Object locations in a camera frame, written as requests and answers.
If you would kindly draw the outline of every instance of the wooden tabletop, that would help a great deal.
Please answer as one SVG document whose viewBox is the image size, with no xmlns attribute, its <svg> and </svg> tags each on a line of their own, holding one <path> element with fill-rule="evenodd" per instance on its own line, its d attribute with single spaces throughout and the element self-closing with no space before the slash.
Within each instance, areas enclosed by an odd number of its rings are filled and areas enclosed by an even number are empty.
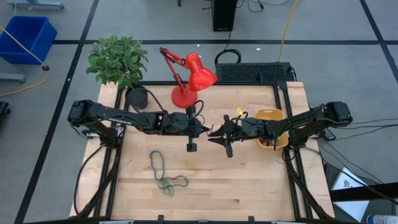
<svg viewBox="0 0 398 224">
<path fill-rule="evenodd" d="M 171 102 L 170 94 L 174 86 L 146 88 L 155 94 L 169 113 L 184 112 Z M 288 83 L 288 88 L 293 114 L 307 111 L 303 83 Z M 117 88 L 113 85 L 102 86 L 98 102 L 113 107 L 116 92 Z M 280 97 L 285 113 L 281 91 Z M 214 130 L 223 123 L 224 114 L 237 116 L 236 108 L 247 111 L 249 116 L 255 116 L 259 109 L 276 108 L 271 86 L 211 86 L 199 91 L 198 99 L 205 102 L 201 113 L 206 119 L 205 126 L 214 124 Z M 150 96 L 145 111 L 159 111 Z M 187 137 L 145 135 L 128 127 L 124 136 L 112 219 L 156 220 L 158 215 L 164 215 L 165 220 L 246 221 L 248 216 L 254 216 L 256 221 L 294 220 L 281 150 L 260 149 L 254 140 L 236 142 L 233 144 L 234 157 L 228 159 L 222 146 L 207 139 L 202 134 L 197 139 L 198 151 L 187 152 Z M 89 140 L 84 160 L 98 146 L 99 139 Z M 307 147 L 318 150 L 315 140 L 309 140 Z M 154 180 L 149 160 L 153 150 L 162 152 L 166 176 L 188 176 L 189 185 L 175 187 L 173 197 L 164 195 Z M 98 188 L 104 152 L 103 149 L 92 158 L 81 175 L 77 200 L 80 210 Z M 302 162 L 309 191 L 325 211 L 334 216 L 320 156 L 302 149 Z M 160 168 L 159 157 L 155 157 L 155 166 Z M 302 194 L 298 188 L 297 193 L 301 216 L 305 217 Z M 106 192 L 102 214 L 107 197 Z"/>
</svg>

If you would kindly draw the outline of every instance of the white paper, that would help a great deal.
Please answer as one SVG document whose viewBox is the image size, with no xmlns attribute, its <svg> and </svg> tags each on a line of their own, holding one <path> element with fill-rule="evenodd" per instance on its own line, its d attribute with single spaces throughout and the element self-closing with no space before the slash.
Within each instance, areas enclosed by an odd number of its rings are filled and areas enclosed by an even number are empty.
<svg viewBox="0 0 398 224">
<path fill-rule="evenodd" d="M 344 172 L 354 177 L 357 181 L 365 184 L 361 179 L 357 178 L 353 173 L 351 173 L 347 168 L 344 167 Z M 347 189 L 352 187 L 362 187 L 361 184 L 355 182 L 351 177 L 348 177 L 344 173 L 340 172 L 335 184 L 333 184 L 332 190 Z M 351 215 L 358 222 L 362 220 L 365 214 L 366 208 L 368 207 L 369 201 L 359 201 L 359 202 L 334 202 L 339 208 L 344 210 L 348 215 Z"/>
</svg>

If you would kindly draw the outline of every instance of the black pot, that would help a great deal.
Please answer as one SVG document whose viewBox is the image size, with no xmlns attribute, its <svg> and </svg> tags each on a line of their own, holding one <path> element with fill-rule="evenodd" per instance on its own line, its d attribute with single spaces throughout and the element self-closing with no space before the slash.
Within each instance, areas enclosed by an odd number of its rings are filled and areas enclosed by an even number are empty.
<svg viewBox="0 0 398 224">
<path fill-rule="evenodd" d="M 126 101 L 129 105 L 142 110 L 148 106 L 148 92 L 145 87 L 134 85 L 129 87 L 126 92 Z"/>
</svg>

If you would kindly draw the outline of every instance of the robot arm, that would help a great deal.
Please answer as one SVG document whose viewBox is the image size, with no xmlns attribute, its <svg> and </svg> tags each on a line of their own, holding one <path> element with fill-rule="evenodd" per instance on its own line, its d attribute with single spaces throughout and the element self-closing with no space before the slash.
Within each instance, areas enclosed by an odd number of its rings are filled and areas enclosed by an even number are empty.
<svg viewBox="0 0 398 224">
<path fill-rule="evenodd" d="M 132 113 L 103 106 L 91 100 L 80 100 L 73 102 L 68 122 L 74 127 L 86 126 L 98 134 L 101 144 L 116 147 L 119 144 L 117 130 L 106 127 L 101 121 L 115 121 L 134 126 L 146 134 L 188 136 L 191 139 L 209 130 L 201 125 L 199 120 L 192 118 L 193 113 L 195 113 L 194 106 L 187 108 L 186 114 L 167 114 L 166 111 Z"/>
<path fill-rule="evenodd" d="M 349 125 L 353 118 L 346 103 L 337 101 L 311 108 L 308 112 L 280 121 L 256 118 L 233 118 L 224 115 L 224 124 L 220 129 L 209 134 L 209 141 L 225 147 L 228 157 L 233 156 L 231 143 L 248 139 L 273 141 L 285 131 L 289 131 L 290 145 L 304 145 L 308 138 L 325 128 L 340 128 Z"/>
</svg>

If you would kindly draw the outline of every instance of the blue bin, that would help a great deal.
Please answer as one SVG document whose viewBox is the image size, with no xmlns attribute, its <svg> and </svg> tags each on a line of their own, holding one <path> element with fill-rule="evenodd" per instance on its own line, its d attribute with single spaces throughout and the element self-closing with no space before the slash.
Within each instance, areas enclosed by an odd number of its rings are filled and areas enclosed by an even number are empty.
<svg viewBox="0 0 398 224">
<path fill-rule="evenodd" d="M 8 23 L 6 30 L 41 61 L 44 61 L 52 42 L 57 36 L 57 31 L 47 17 L 14 16 Z M 9 63 L 41 64 L 5 32 L 0 35 L 0 56 Z"/>
</svg>

